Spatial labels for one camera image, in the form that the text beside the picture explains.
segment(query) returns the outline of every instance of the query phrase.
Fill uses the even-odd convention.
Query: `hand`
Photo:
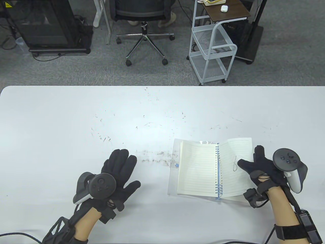
[[[287,186],[287,179],[284,177],[283,171],[279,170],[272,160],[265,157],[264,147],[256,146],[253,158],[254,162],[239,160],[238,166],[250,175],[251,180],[257,186],[268,179],[279,186]]]
[[[124,202],[141,186],[139,181],[133,181],[124,188],[136,163],[136,156],[129,156],[129,151],[126,149],[114,150],[110,158],[105,161],[101,172],[112,175],[116,180],[116,190],[108,198],[108,205],[111,208],[122,211]]]

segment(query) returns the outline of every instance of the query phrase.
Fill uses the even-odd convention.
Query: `blue spiral binding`
[[[219,146],[215,147],[215,155],[216,155],[216,159],[217,159],[217,171],[215,172],[216,174],[218,174],[218,184],[215,185],[215,193],[218,194],[217,199],[220,199],[220,197],[222,196],[222,173],[221,173],[221,168],[220,168],[220,156],[219,156]]]

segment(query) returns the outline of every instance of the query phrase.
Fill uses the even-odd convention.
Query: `gray carpet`
[[[92,24],[96,9],[92,0],[70,0],[74,14],[87,17]],[[181,0],[193,8],[193,1]],[[110,45],[102,20],[94,30],[92,51],[88,56],[67,56],[51,62],[38,62],[23,56],[19,48],[0,49],[0,91],[10,85],[198,85],[197,77],[186,56],[189,51],[190,24],[182,10],[174,5],[177,20],[165,30],[156,22],[149,25],[152,32],[174,32],[176,40],[154,39],[166,54],[169,64],[163,66],[160,56],[143,42],[131,57],[133,65],[126,67],[124,56],[135,40],[123,40],[117,45],[114,35],[137,33],[126,21],[113,23]],[[252,65],[235,61],[226,84],[206,85],[325,85],[325,1],[269,0],[260,25],[263,38],[257,58]],[[0,42],[5,33],[0,32]]]

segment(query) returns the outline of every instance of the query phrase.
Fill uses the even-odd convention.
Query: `person's leg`
[[[176,0],[172,0],[171,5],[173,6],[175,2],[176,2]],[[167,26],[171,25],[172,23],[174,23],[175,20],[176,20],[176,14],[171,12],[170,20],[160,20],[158,22],[158,27],[159,28],[167,27]]]
[[[130,21],[128,20],[129,24],[132,25],[132,26],[136,26],[139,24],[139,21]]]

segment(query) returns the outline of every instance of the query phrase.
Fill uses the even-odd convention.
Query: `sticker label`
[[[60,224],[60,228],[59,228],[58,232],[62,229],[63,226],[64,226],[64,222],[62,221],[61,224]]]
[[[12,7],[9,3],[5,2],[6,7]]]
[[[59,224],[57,224],[57,225],[55,226],[55,228],[51,231],[51,232],[52,232],[52,235],[54,235],[54,234],[56,233],[57,228],[58,228],[58,225],[59,225]]]

